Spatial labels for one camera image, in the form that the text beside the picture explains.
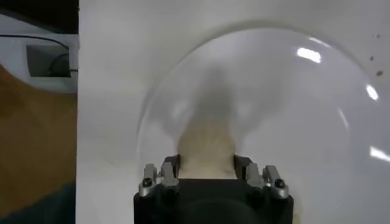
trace wooden surface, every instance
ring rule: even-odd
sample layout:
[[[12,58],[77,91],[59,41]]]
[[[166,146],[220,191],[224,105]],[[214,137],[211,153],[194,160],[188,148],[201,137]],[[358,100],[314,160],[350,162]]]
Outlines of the wooden surface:
[[[0,217],[76,179],[77,96],[34,89],[0,65]]]

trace dark fabric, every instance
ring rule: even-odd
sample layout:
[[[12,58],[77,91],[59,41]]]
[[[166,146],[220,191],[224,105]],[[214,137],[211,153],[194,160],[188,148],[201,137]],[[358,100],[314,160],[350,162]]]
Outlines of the dark fabric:
[[[70,183],[35,204],[1,219],[0,224],[74,224],[75,214],[76,183]]]

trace metal clip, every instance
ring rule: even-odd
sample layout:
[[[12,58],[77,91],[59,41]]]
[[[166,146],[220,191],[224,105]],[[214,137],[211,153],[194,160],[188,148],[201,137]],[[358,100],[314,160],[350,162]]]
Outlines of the metal clip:
[[[275,166],[266,166],[263,169],[263,178],[270,183],[272,196],[274,198],[288,198],[288,186],[285,181],[280,178]]]
[[[147,164],[144,169],[144,178],[138,185],[138,193],[145,197],[153,193],[156,186],[157,169],[153,164]]]

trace white backdrop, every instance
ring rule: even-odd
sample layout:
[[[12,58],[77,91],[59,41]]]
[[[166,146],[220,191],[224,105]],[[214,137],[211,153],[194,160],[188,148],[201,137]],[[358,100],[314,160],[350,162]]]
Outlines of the white backdrop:
[[[198,44],[244,27],[293,27],[343,48],[390,96],[389,9],[386,0],[80,0],[77,222],[133,222],[142,101]]]

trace beige object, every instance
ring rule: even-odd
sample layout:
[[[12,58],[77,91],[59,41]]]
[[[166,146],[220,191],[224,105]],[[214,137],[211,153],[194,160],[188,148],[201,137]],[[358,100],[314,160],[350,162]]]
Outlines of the beige object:
[[[76,179],[76,94],[35,89],[0,65],[0,217]]]
[[[235,143],[229,129],[214,122],[189,124],[180,137],[179,178],[235,179]]]

